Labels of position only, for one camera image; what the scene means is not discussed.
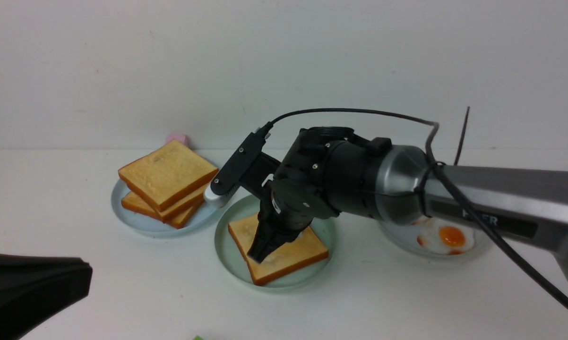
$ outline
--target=plate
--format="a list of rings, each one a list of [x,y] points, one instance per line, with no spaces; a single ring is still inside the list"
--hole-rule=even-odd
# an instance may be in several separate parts
[[[326,248],[328,248],[328,258],[318,263],[308,265],[307,267],[299,269],[298,271],[286,276],[282,276],[277,280],[273,280],[265,286],[255,286],[252,283],[247,263],[240,254],[240,250],[238,250],[236,242],[228,232],[227,226],[231,221],[257,213],[258,210],[258,198],[255,196],[246,196],[232,204],[217,223],[217,230],[215,231],[215,250],[217,251],[219,260],[230,274],[241,282],[258,290],[265,292],[278,292],[305,286],[305,284],[311,282],[311,280],[316,278],[318,274],[327,267],[336,251],[336,244],[338,242],[336,227],[332,218],[329,218],[328,220],[319,220],[318,218],[314,218],[314,221],[311,223],[311,228]]]
[[[459,226],[459,224],[457,223],[449,222],[439,218],[432,218],[431,220],[436,225],[444,224],[450,226]],[[421,245],[418,244],[418,241],[416,240],[418,237],[418,233],[422,228],[424,228],[425,223],[427,221],[429,221],[429,218],[423,217],[417,220],[417,222],[414,222],[414,224],[410,226],[398,226],[396,224],[379,221],[379,226],[381,230],[384,232],[384,234],[402,249],[408,250],[420,256],[425,256],[428,258],[437,258],[441,260],[461,260],[461,259],[472,258],[478,254],[482,254],[485,251],[485,249],[487,249],[492,243],[488,235],[486,235],[483,231],[474,229],[473,237],[475,239],[475,245],[472,249],[467,250],[462,254],[456,254],[456,255],[436,254],[434,252],[431,252],[423,248]]]
[[[118,180],[116,182],[116,186],[112,191],[112,209],[120,221],[129,226],[132,230],[145,236],[174,237],[186,234],[203,226],[208,218],[217,212],[217,208],[208,203],[204,203],[198,211],[196,211],[193,217],[191,217],[187,224],[185,224],[184,228],[177,229],[155,220],[152,217],[124,209],[122,204],[120,204],[120,200],[122,200],[129,191],[129,188],[124,181]]]

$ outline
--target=egg white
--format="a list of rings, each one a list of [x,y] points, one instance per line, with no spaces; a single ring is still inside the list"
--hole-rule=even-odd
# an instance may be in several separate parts
[[[444,241],[442,241],[442,239],[439,237],[439,229],[445,226],[453,226],[454,228],[459,229],[465,237],[465,244],[458,247],[451,247],[446,245]],[[416,241],[424,249],[427,249],[428,251],[439,255],[448,255],[453,250],[465,253],[475,246],[474,230],[472,230],[472,228],[434,218],[431,218],[423,223],[423,227],[418,232]]]

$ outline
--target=white table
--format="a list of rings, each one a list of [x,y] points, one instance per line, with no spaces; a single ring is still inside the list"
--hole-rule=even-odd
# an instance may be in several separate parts
[[[117,169],[148,152],[0,150],[0,253],[76,256],[94,270],[89,296],[25,340],[568,339],[568,312],[498,249],[429,263],[375,221],[347,214],[336,220],[332,265],[310,285],[273,295],[247,288],[217,259],[216,218],[184,237],[152,239],[115,217]],[[231,151],[200,153],[221,165]],[[568,170],[568,150],[467,149],[462,163]],[[513,245],[568,294],[550,254]]]

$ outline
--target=bread slice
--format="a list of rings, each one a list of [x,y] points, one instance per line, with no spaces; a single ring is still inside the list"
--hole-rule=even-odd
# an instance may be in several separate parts
[[[154,210],[162,212],[217,173],[217,167],[178,140],[120,168],[118,176]]]
[[[181,212],[186,211],[189,207],[193,206],[199,200],[204,201],[204,190],[208,187],[208,183],[202,187],[197,188],[192,191],[191,194],[181,198],[179,201],[168,207],[165,211],[156,211],[158,214],[158,220],[166,222],[171,220],[173,217],[179,215]]]
[[[160,215],[156,213],[152,207],[150,207],[141,197],[139,197],[135,192],[129,192],[122,200],[122,207],[124,209],[128,209],[135,213],[140,213],[141,215],[149,216],[155,218],[156,220],[160,220]],[[172,220],[166,221],[169,226],[177,228],[180,230],[185,226],[187,221],[193,217],[194,213],[204,204],[204,198],[196,199],[195,202],[191,205],[191,207],[187,208],[187,210],[183,211],[176,215]]]
[[[264,286],[282,276],[328,258],[326,246],[311,227],[307,227],[295,241],[285,243],[267,255],[261,264],[258,264],[247,256],[254,234],[257,232],[257,226],[257,214],[230,222],[228,226],[230,235],[236,241],[240,253],[247,262],[252,282],[257,286]]]

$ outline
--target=toast crust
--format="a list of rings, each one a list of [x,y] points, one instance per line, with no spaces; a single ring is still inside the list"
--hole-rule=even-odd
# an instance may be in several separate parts
[[[141,215],[152,217],[155,220],[160,221],[160,216],[153,209],[151,209],[150,206],[142,207],[129,202],[125,198],[120,201],[124,209],[130,210],[134,213],[140,213]],[[185,224],[187,224],[191,217],[193,217],[193,215],[196,213],[196,211],[198,211],[202,204],[204,204],[204,198],[196,198],[195,200],[191,201],[191,207],[189,207],[186,211],[182,211],[179,215],[176,215],[171,220],[163,221],[163,223],[180,230],[181,228],[185,227]]]
[[[232,225],[231,224],[227,224],[227,231],[230,233],[230,235],[232,236],[232,238],[234,239],[234,242],[236,243],[236,246],[238,247],[238,250],[240,251],[240,254],[242,255],[242,258],[244,259],[244,261],[247,263],[247,267],[248,267],[248,272],[250,273],[250,278],[252,279],[252,283],[256,284],[257,286],[264,286],[267,283],[263,283],[263,284],[258,284],[258,280],[257,278],[254,276],[254,272],[252,271],[251,267],[250,267],[250,263],[248,263],[248,256],[246,255],[246,253],[244,252],[244,249],[242,249],[242,246],[240,244],[240,240],[238,240],[238,237],[236,237],[236,233],[234,232],[234,230],[232,229]]]
[[[168,207],[165,211],[158,212],[158,220],[162,222],[167,222],[174,219],[177,215],[186,211],[190,207],[194,206],[197,202],[204,202],[204,190],[208,187],[208,183],[197,188],[195,191],[191,192],[189,195],[181,198],[179,201],[174,203],[172,206]]]
[[[172,226],[173,228],[177,228],[178,230],[184,228],[185,224],[189,222],[189,220],[194,216],[196,211],[200,209],[202,204],[204,204],[204,198],[196,200],[196,202],[191,207],[189,207],[187,211],[184,211],[183,213],[180,213],[178,216],[174,217],[172,220],[167,221],[167,224],[169,226]]]
[[[163,204],[158,204],[150,196],[146,195],[145,192],[143,192],[141,189],[139,189],[139,187],[137,187],[135,184],[133,184],[133,182],[131,182],[128,178],[126,178],[122,174],[120,174],[120,172],[118,172],[118,177],[120,177],[120,179],[122,181],[124,181],[124,183],[126,183],[127,187],[129,187],[129,189],[132,192],[135,192],[135,194],[137,194],[139,197],[141,197],[150,207],[152,207],[152,209],[154,209],[155,211],[163,212],[166,209],[168,209],[169,207],[171,207],[173,204],[175,204],[176,202],[182,200],[183,198],[185,198],[186,196],[188,196],[192,192],[196,191],[196,189],[199,189],[200,187],[202,187],[202,185],[205,185],[206,183],[208,183],[210,180],[213,179],[213,177],[217,174],[218,171],[219,171],[218,169],[215,169],[215,170],[209,172],[208,174],[198,178],[191,185],[189,185],[188,187],[185,187],[184,189],[177,192],[177,194],[171,196],[171,198],[166,200]]]
[[[327,258],[328,258],[328,251],[325,251],[321,254],[317,254],[316,256],[312,256],[310,258],[306,258],[305,260],[299,261],[299,262],[297,262],[297,264],[291,265],[290,267],[287,267],[287,268],[284,268],[281,271],[272,273],[272,274],[267,275],[267,276],[263,276],[263,278],[257,279],[256,281],[253,280],[252,282],[254,284],[256,284],[257,286],[264,286],[264,285],[272,282],[273,280],[277,280],[278,278],[281,278],[282,276],[286,276],[290,273],[298,271],[299,269],[305,268],[308,265],[318,263],[321,260],[325,260]]]

